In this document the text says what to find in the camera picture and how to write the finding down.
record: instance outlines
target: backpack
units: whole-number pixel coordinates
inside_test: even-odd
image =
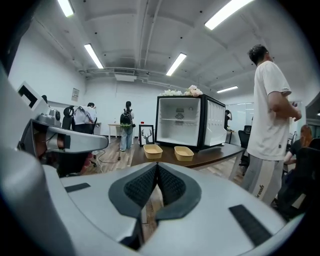
[[[125,109],[123,110],[123,114],[120,116],[120,126],[121,127],[130,127],[132,125],[132,116],[131,116],[131,111],[126,111]]]

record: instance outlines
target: fluorescent light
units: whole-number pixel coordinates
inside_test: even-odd
[[[180,53],[178,58],[174,61],[172,66],[170,67],[169,71],[166,73],[167,76],[171,76],[173,72],[179,67],[179,65],[184,61],[184,59],[187,57],[187,55]]]
[[[72,14],[74,14],[74,10],[72,9],[69,0],[58,0],[58,3],[66,17],[69,17]]]
[[[222,7],[221,10],[219,10],[215,15],[213,15],[213,17],[209,19],[209,21],[207,21],[204,25],[208,27],[210,30],[213,30],[229,16],[231,16],[240,8],[244,7],[246,4],[252,1],[253,0],[231,0],[224,7]]]
[[[102,66],[100,60],[98,59],[94,49],[92,48],[91,44],[88,43],[84,46],[84,48],[86,49],[86,51],[88,52],[88,54],[90,55],[90,57],[93,59],[94,63],[96,64],[96,66],[99,69],[103,69],[104,67]]]
[[[223,93],[223,92],[226,92],[226,91],[230,91],[230,90],[234,90],[234,89],[238,89],[238,86],[230,87],[230,88],[223,89],[223,90],[218,90],[216,93],[220,94],[220,93]]]

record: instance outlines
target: wooden floor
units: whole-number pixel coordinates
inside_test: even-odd
[[[101,168],[97,164],[97,167],[93,167],[93,165],[89,166],[86,172],[83,175],[93,175],[101,173],[112,172],[116,170],[125,169],[131,166],[131,161],[134,155],[135,145],[132,145],[131,149],[127,149],[125,152],[120,151],[120,161],[118,161],[119,156],[119,143],[120,138],[111,138],[111,142],[108,148],[105,149],[105,153],[103,151],[95,152],[97,159],[99,159]],[[235,158],[230,159],[228,161],[216,164],[214,166],[199,170],[199,172],[211,173],[213,175],[217,175],[219,177],[227,179],[231,173],[231,170],[234,166]],[[236,177],[233,179],[233,182],[236,184],[240,184],[243,180],[242,176],[242,167],[239,167]],[[149,201],[147,202],[146,208],[146,216],[147,223],[142,225],[143,235],[145,241],[152,235],[152,233],[156,230],[157,225],[155,222],[156,212],[162,208],[163,199],[162,194],[158,186],[155,187],[154,191],[151,194]]]

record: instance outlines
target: white flowers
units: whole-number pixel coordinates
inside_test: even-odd
[[[161,93],[160,96],[181,96],[182,92],[180,90],[165,90],[164,93]]]
[[[186,96],[193,96],[193,97],[198,97],[202,95],[203,92],[199,90],[195,85],[191,85],[187,91],[184,93]]]
[[[182,94],[182,92],[180,90],[165,90],[164,93],[161,93],[160,96],[181,96],[181,95],[185,95],[185,96],[193,96],[193,97],[198,97],[200,95],[202,95],[203,92],[200,91],[195,85],[191,85],[187,91]]]

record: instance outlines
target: open refrigerator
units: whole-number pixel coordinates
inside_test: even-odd
[[[187,146],[199,151],[226,141],[226,106],[201,95],[158,96],[155,142],[167,146]]]

